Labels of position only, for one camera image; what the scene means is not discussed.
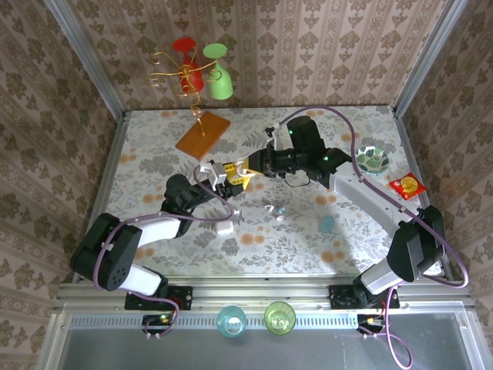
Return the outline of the leaf patterned glass bowl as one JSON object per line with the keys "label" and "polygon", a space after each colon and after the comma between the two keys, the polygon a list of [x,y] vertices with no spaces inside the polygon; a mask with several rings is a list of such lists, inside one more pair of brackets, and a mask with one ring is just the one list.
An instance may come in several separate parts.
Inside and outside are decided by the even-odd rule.
{"label": "leaf patterned glass bowl", "polygon": [[370,174],[383,173],[390,166],[387,153],[377,146],[362,146],[356,151],[357,165]]}

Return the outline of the green plastic wine glass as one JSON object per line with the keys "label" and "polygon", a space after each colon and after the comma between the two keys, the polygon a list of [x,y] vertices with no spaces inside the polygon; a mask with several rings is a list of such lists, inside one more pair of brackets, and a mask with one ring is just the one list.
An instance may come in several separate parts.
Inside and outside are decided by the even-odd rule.
{"label": "green plastic wine glass", "polygon": [[233,83],[228,71],[220,65],[220,59],[227,53],[227,47],[222,43],[212,43],[204,47],[205,57],[212,59],[209,84],[213,99],[226,100],[233,95]]}

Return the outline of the red plastic wine glass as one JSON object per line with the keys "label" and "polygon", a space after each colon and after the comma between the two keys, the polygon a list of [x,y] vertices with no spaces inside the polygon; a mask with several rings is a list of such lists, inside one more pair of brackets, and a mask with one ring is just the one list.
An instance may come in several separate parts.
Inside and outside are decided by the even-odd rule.
{"label": "red plastic wine glass", "polygon": [[200,92],[204,87],[203,77],[196,64],[196,41],[190,37],[177,39],[172,44],[176,52],[183,54],[183,63],[179,68],[180,85],[186,94]]}

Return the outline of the red snack packet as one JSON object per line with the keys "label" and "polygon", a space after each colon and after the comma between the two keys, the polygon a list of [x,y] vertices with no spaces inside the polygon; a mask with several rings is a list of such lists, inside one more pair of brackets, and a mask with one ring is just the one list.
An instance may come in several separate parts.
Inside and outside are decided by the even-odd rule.
{"label": "red snack packet", "polygon": [[427,190],[426,186],[413,173],[408,173],[400,179],[393,180],[389,185],[405,200],[409,200]]}

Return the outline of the black controller board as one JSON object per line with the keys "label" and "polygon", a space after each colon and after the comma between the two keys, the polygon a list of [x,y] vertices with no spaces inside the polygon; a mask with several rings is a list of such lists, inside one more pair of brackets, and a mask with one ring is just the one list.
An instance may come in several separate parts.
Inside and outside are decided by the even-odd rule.
{"label": "black controller board", "polygon": [[382,314],[359,314],[357,316],[357,331],[362,335],[380,335],[384,333],[384,330],[385,321]]}
{"label": "black controller board", "polygon": [[174,324],[176,315],[172,313],[144,315],[142,330],[147,338],[161,338]]}

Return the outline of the teal plastic cup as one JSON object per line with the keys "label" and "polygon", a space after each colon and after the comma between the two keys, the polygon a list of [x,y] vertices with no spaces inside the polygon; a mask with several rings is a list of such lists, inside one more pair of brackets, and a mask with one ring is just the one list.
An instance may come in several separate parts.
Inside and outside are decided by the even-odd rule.
{"label": "teal plastic cup", "polygon": [[235,305],[222,308],[216,316],[216,327],[226,338],[239,337],[247,326],[246,322],[244,311]]}

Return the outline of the green plastic cup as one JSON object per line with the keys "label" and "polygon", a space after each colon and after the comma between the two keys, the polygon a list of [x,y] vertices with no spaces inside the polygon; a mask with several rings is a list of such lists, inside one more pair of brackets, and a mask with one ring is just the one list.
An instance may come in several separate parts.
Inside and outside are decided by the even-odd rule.
{"label": "green plastic cup", "polygon": [[275,335],[287,335],[295,327],[297,318],[293,307],[284,301],[269,304],[264,312],[267,329]]}

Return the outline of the grey metal shelf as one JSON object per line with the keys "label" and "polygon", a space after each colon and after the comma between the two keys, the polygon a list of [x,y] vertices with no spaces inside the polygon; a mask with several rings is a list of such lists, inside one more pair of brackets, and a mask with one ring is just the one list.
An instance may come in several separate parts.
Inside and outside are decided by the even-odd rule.
{"label": "grey metal shelf", "polygon": [[472,314],[445,309],[391,317],[393,339],[352,330],[300,330],[275,335],[246,329],[226,338],[217,329],[173,329],[161,339],[141,329],[69,328],[56,317],[35,370],[493,370]]}

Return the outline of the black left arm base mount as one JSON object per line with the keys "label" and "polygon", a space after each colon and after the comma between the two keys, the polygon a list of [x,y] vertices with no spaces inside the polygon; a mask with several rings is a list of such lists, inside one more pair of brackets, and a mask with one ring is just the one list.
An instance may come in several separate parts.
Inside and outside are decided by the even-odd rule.
{"label": "black left arm base mount", "polygon": [[[193,288],[190,286],[168,286],[163,288],[160,296],[166,293],[165,298],[174,301],[179,310],[190,311],[193,301]],[[171,311],[174,306],[165,302],[149,301],[127,294],[124,308],[129,311]]]}

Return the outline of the aluminium frame post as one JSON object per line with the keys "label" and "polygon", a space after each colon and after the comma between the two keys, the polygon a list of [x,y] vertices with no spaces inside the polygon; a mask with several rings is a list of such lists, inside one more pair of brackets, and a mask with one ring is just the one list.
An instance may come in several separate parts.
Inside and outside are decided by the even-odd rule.
{"label": "aluminium frame post", "polygon": [[447,0],[394,104],[394,115],[403,116],[448,39],[468,0]]}
{"label": "aluminium frame post", "polygon": [[65,0],[45,0],[45,3],[97,88],[107,109],[115,119],[121,119],[126,110],[112,86],[109,75],[97,58],[96,49],[90,45],[89,37],[84,33],[69,4]]}

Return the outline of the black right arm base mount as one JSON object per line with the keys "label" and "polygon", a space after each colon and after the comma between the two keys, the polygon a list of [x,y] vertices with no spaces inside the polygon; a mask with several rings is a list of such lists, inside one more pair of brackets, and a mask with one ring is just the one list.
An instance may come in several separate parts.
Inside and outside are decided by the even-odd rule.
{"label": "black right arm base mount", "polygon": [[330,306],[334,310],[342,309],[381,309],[387,303],[390,289],[372,294],[368,289],[350,284],[337,284],[328,287]]}

